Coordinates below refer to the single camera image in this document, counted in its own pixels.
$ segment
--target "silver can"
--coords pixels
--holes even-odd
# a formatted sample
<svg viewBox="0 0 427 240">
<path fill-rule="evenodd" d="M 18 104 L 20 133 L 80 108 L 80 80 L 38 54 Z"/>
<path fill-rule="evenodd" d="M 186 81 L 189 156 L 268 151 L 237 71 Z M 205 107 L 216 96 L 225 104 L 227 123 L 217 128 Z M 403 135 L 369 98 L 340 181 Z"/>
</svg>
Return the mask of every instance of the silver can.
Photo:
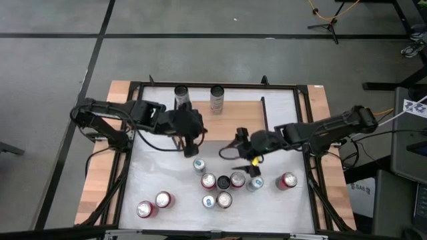
<svg viewBox="0 0 427 240">
<path fill-rule="evenodd" d="M 155 205 L 159 208 L 171 208 L 175 203 L 175 197 L 167 191 L 161 191 L 155 196 Z"/>
<path fill-rule="evenodd" d="M 200 179 L 201 186 L 206 190 L 213 190 L 216 188 L 216 178 L 212 173 L 205 173 Z"/>
<path fill-rule="evenodd" d="M 222 191 L 220 194 L 218 194 L 218 196 L 216 197 L 216 202 L 218 203 L 218 206 L 220 206 L 221 208 L 228 208 L 232 205 L 233 203 L 233 198 L 232 196 L 225 192 Z"/>
<path fill-rule="evenodd" d="M 262 188 L 262 186 L 264 186 L 264 180 L 262 179 L 262 177 L 254 177 L 253 179 L 251 179 L 251 181 L 249 181 L 248 184 L 246 184 L 246 188 L 249 191 L 256 191 Z"/>
<path fill-rule="evenodd" d="M 193 168 L 195 173 L 203 175 L 206 172 L 206 164 L 203 159 L 197 158 L 193 161 Z"/>
<path fill-rule="evenodd" d="M 141 218 L 155 217 L 157 215 L 158 208 L 149 201 L 142 201 L 136 207 L 136 213 Z"/>
<path fill-rule="evenodd" d="M 296 176 L 293 173 L 287 172 L 276 178 L 276 186 L 279 190 L 286 190 L 295 187 L 298 183 Z"/>
<path fill-rule="evenodd" d="M 201 203 L 203 203 L 203 206 L 208 209 L 215 207 L 215 199 L 211 195 L 206 195 L 205 197 L 203 197 Z"/>
<path fill-rule="evenodd" d="M 215 85 L 211 88 L 211 110 L 213 114 L 222 113 L 224 107 L 224 88 Z"/>
<path fill-rule="evenodd" d="M 232 182 L 232 187 L 234 189 L 239 189 L 240 187 L 245 185 L 245 182 L 246 182 L 245 175 L 243 175 L 243 173 L 238 173 L 238 172 L 233 173 L 230 176 L 230 180 Z"/>
<path fill-rule="evenodd" d="M 176 108 L 181 106 L 183 103 L 189 103 L 188 88 L 184 85 L 178 85 L 175 87 L 175 100 Z"/>
</svg>

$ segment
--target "yellow tag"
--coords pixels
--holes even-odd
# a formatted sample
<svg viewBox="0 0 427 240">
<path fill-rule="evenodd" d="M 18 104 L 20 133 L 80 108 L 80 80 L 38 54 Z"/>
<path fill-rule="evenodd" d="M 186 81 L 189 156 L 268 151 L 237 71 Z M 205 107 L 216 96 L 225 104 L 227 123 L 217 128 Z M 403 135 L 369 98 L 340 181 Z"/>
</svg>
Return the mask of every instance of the yellow tag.
<svg viewBox="0 0 427 240">
<path fill-rule="evenodd" d="M 258 160 L 258 157 L 256 157 L 256 158 L 254 158 L 254 160 L 252 160 L 252 165 L 256 166 L 256 165 L 258 165 L 259 162 L 260 161 Z"/>
</svg>

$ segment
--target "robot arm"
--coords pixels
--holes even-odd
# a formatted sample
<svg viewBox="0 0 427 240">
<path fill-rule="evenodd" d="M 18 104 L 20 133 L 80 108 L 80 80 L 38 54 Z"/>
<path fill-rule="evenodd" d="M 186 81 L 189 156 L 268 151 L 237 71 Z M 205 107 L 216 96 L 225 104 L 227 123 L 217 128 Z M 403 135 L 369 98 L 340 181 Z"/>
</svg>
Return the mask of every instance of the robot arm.
<svg viewBox="0 0 427 240">
<path fill-rule="evenodd" d="M 372 133 L 377 128 L 371 110 L 363 106 L 354 106 L 341 115 L 329 117 L 313 123 L 289 123 L 274 127 L 272 131 L 257 131 L 248 140 L 248 130 L 239 128 L 236 138 L 226 148 L 236 148 L 239 157 L 253 161 L 254 158 L 283 149 L 296 150 L 305 144 L 310 146 L 311 153 L 323 155 L 330 145 L 353 133 Z M 260 175 L 256 164 L 238 167 L 248 172 L 251 177 Z"/>
<path fill-rule="evenodd" d="M 177 110 L 166 111 L 166 106 L 151 101 L 137 100 L 126 103 L 110 103 L 86 98 L 84 104 L 73 108 L 70 118 L 81 128 L 90 127 L 107 138 L 109 146 L 119 152 L 130 149 L 129 137 L 124 131 L 115 130 L 104 118 L 127 121 L 135 130 L 144 130 L 156 135 L 177 136 L 185 139 L 184 155 L 198 154 L 194 139 L 205 133 L 203 119 L 191 103 L 184 103 Z M 178 151 L 177 149 L 159 149 Z"/>
</svg>

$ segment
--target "desk leg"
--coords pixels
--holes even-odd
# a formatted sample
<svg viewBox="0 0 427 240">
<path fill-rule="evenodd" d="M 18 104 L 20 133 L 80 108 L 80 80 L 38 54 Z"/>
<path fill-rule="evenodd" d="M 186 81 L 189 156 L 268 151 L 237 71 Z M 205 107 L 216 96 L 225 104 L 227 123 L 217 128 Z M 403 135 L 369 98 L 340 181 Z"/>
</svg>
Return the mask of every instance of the desk leg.
<svg viewBox="0 0 427 240">
<path fill-rule="evenodd" d="M 0 142 L 0 152 L 9 152 L 16 155 L 22 155 L 25 151 L 9 144 Z"/>
<path fill-rule="evenodd" d="M 346 178 L 346 183 L 355 183 L 359 180 L 367 179 L 370 177 L 375 177 L 376 172 L 379 169 L 390 172 L 390 159 L 391 156 L 385 156 L 376 161 L 364 164 L 359 167 L 353 167 L 352 169 L 344 171 L 344 177 Z"/>
<path fill-rule="evenodd" d="M 362 83 L 364 90 L 375 90 L 375 91 L 394 91 L 397 87 L 413 87 L 417 82 L 427 77 L 427 65 L 423 66 L 420 70 L 416 71 L 411 76 L 407 77 L 400 83 Z"/>
</svg>

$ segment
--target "wooden board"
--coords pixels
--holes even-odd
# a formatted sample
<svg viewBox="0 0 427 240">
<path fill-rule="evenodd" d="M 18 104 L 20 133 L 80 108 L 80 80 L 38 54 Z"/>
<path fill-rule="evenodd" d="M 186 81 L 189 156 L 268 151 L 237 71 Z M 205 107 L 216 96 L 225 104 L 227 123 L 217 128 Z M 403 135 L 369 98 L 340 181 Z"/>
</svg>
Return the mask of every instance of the wooden board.
<svg viewBox="0 0 427 240">
<path fill-rule="evenodd" d="M 125 102 L 127 99 L 129 84 L 129 81 L 113 81 L 111 83 L 107 101 L 113 101 L 117 103 Z M 330 112 L 323 86 L 309 85 L 308 91 L 314 121 L 329 117 Z M 302 109 L 304 110 L 304 100 L 302 98 L 300 99 L 302 103 Z M 305 119 L 305 121 L 307 120 L 307 116 L 304 113 L 303 119 Z M 112 124 L 116 129 L 120 128 L 120 121 L 109 120 L 109 123 Z M 105 148 L 106 146 L 107 145 L 105 142 L 98 142 L 95 144 L 94 151 L 98 151 L 99 149 Z M 331 148 L 330 152 L 338 154 L 338 150 L 335 148 Z M 85 186 L 83 188 L 79 210 L 77 211 L 75 218 L 75 223 L 81 223 L 82 221 L 86 220 L 90 213 L 103 199 L 107 191 L 113 157 L 114 153 L 112 151 L 106 151 L 92 159 L 89 166 L 89 172 L 87 174 Z M 322 158 L 322 167 L 324 170 L 324 179 L 326 190 L 328 192 L 328 199 L 338 214 L 340 214 L 340 216 L 344 219 L 344 221 L 351 228 L 356 229 L 340 160 L 334 156 L 326 155 Z M 112 204 L 110 207 L 109 218 L 107 220 L 108 223 L 111 223 L 112 221 L 111 216 L 113 215 L 113 210 L 115 209 L 113 205 L 114 204 Z M 326 229 L 322 205 L 319 201 L 317 202 L 317 205 L 320 216 L 321 229 Z"/>
<path fill-rule="evenodd" d="M 212 113 L 209 101 L 193 101 L 191 104 L 203 116 L 203 124 L 208 130 L 205 141 L 232 141 L 238 127 L 247 128 L 249 134 L 266 128 L 261 101 L 224 101 L 221 114 Z"/>
</svg>

